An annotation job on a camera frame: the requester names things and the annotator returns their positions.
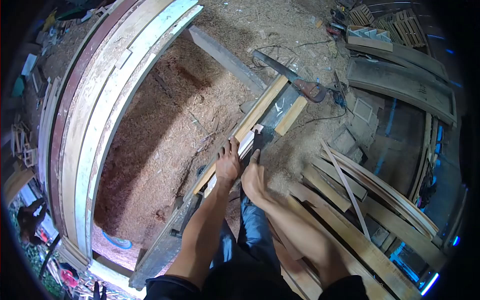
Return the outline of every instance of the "red cloth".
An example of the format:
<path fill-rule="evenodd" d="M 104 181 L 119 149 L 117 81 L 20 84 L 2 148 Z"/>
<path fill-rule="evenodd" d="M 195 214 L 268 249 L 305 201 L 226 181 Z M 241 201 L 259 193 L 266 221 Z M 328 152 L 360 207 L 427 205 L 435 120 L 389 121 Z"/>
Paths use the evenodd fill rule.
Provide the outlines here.
<path fill-rule="evenodd" d="M 62 281 L 69 287 L 74 288 L 78 285 L 78 282 L 73 278 L 73 274 L 69 270 L 62 269 L 60 271 L 60 277 Z"/>

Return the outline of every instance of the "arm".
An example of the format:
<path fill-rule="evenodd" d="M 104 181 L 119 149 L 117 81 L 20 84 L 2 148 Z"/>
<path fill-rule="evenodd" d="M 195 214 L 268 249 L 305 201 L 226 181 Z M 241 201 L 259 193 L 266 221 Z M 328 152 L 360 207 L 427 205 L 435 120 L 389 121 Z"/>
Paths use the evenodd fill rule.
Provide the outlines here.
<path fill-rule="evenodd" d="M 193 214 L 182 236 L 181 250 L 166 275 L 184 278 L 202 288 L 209 266 L 218 250 L 228 193 L 239 175 L 239 142 L 232 137 L 218 154 L 216 184 Z"/>
<path fill-rule="evenodd" d="M 318 269 L 325 290 L 335 281 L 350 275 L 333 243 L 320 231 L 275 201 L 266 191 L 263 166 L 256 163 L 260 150 L 252 155 L 242 175 L 242 187 L 250 200 L 263 209 L 292 244 Z"/>

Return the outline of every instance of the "curved wooden frame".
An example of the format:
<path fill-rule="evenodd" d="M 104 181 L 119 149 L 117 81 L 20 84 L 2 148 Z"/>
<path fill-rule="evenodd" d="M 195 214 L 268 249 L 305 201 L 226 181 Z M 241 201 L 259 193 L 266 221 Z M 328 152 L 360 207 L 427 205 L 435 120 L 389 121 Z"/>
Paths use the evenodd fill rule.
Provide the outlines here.
<path fill-rule="evenodd" d="M 136 2 L 93 54 L 68 103 L 59 151 L 59 203 L 64 233 L 88 261 L 95 198 L 113 136 L 147 73 L 201 11 L 197 2 Z"/>

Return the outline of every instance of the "black sleeve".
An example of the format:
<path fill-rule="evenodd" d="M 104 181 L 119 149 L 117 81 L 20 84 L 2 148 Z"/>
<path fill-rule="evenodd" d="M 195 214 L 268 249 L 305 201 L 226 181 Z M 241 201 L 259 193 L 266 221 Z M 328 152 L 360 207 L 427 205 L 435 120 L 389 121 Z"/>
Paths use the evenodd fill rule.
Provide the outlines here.
<path fill-rule="evenodd" d="M 368 300 L 363 281 L 360 276 L 352 275 L 337 280 L 318 297 L 318 300 L 355 299 Z"/>
<path fill-rule="evenodd" d="M 200 289 L 188 280 L 170 275 L 146 280 L 147 296 L 144 300 L 195 300 Z"/>

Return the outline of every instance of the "forearm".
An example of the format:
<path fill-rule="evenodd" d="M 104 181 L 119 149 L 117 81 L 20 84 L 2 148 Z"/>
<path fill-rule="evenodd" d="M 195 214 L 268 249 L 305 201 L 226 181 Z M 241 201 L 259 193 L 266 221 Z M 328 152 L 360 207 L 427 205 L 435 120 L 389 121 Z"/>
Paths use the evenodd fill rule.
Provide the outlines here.
<path fill-rule="evenodd" d="M 208 275 L 210 262 L 218 249 L 232 182 L 218 180 L 204 203 L 193 214 L 183 235 L 180 253 L 166 272 L 189 280 L 199 288 Z"/>
<path fill-rule="evenodd" d="M 323 288 L 349 275 L 335 246 L 323 233 L 268 195 L 255 202 L 273 219 L 290 242 L 316 266 Z"/>

